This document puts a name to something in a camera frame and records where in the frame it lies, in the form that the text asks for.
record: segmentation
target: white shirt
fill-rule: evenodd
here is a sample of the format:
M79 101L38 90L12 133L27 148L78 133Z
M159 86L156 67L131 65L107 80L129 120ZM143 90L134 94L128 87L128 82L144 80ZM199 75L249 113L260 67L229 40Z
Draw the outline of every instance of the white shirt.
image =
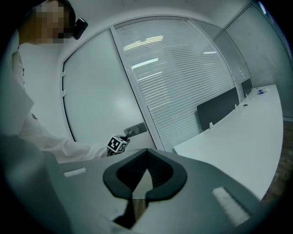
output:
M59 163L106 157L106 145L86 145L57 138L33 117L30 112L33 101L24 89L23 65L18 47L16 30L0 63L0 133L19 135L41 151L53 153Z

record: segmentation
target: door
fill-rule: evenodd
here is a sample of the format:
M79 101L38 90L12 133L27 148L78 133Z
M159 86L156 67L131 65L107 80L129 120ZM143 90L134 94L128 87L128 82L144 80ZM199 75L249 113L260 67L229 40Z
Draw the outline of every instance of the door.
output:
M144 122L110 30L74 52L64 71L65 109L77 142L107 144ZM156 149L148 131L131 137L126 151L141 148Z

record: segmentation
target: dark partition panel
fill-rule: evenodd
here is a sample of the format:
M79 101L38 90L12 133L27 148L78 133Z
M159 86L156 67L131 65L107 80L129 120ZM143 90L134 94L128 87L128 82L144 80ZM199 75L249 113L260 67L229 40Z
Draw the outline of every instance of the dark partition panel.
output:
M210 122L216 124L227 116L235 107L239 105L239 98L236 88L214 97L197 106L197 112L201 120L203 131L209 128Z
M248 79L248 80L242 82L242 88L243 88L243 92L244 92L244 97L246 97L246 95L248 95L252 89L251 79Z

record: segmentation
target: window blinds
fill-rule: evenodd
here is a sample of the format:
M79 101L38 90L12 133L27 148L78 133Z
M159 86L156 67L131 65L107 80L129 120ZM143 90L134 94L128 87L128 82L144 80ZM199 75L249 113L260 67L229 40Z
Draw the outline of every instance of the window blinds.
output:
M201 132L197 105L234 87L209 38L185 20L156 19L117 29L166 151Z

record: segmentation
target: floor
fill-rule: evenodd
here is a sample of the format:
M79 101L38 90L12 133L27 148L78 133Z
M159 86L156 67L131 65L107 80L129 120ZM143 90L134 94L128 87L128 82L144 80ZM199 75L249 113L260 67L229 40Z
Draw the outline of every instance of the floor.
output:
M136 218L136 221L142 216L142 214L145 212L147 206L146 206L146 200L145 199L133 199L133 208L134 208L134 216Z
M281 196L286 189L293 173L293 122L283 122L283 145L280 161L271 185L266 192L262 203L268 204Z

